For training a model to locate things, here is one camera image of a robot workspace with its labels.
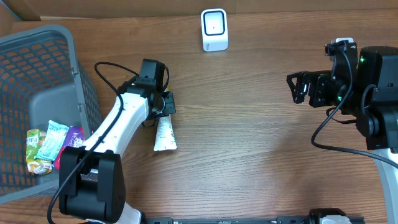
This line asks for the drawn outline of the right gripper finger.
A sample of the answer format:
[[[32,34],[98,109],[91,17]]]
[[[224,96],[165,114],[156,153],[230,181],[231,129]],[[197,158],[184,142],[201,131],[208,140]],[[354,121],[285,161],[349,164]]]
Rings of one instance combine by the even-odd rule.
[[[298,85],[299,83],[312,83],[319,76],[329,75],[330,73],[330,70],[296,72],[287,76],[287,82],[289,85],[292,84],[294,86]]]
[[[294,90],[293,90],[294,103],[300,104],[304,102],[304,99],[309,91],[310,83],[311,83],[310,80],[299,80],[299,79],[296,80],[296,82],[294,83]]]

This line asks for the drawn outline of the white tube gold cap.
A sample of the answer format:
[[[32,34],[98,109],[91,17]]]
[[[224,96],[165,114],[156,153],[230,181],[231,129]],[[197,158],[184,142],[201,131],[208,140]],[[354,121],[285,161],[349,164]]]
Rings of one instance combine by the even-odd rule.
[[[164,97],[165,108],[162,110],[161,117],[158,119],[157,132],[155,137],[154,151],[176,150],[177,143],[172,126],[171,112],[168,109],[170,95]]]

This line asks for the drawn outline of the teal wet wipes pack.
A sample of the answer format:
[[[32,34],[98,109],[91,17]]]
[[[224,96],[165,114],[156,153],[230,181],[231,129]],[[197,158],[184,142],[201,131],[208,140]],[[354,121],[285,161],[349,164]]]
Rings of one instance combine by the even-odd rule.
[[[54,161],[62,148],[69,129],[70,128],[66,125],[58,124],[50,120],[42,147],[38,150],[34,159]]]

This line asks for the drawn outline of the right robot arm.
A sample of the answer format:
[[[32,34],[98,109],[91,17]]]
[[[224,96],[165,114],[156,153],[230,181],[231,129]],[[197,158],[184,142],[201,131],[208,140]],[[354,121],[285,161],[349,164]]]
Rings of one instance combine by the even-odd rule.
[[[302,71],[287,76],[294,103],[309,96],[310,106],[327,107],[326,119],[311,143],[320,149],[370,157],[379,172],[387,221],[397,223],[397,48],[357,48],[352,38],[325,45],[331,70]],[[366,140],[366,151],[327,146],[316,142],[323,127],[340,111]]]

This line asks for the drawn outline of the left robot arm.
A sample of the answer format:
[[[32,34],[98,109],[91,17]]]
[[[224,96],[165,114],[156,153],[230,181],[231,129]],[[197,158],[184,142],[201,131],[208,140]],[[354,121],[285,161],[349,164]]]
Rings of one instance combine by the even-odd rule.
[[[141,123],[175,112],[173,93],[157,87],[155,80],[137,82],[118,94],[112,110],[83,145],[61,153],[60,212],[94,223],[142,223],[143,213],[126,202],[121,159]]]

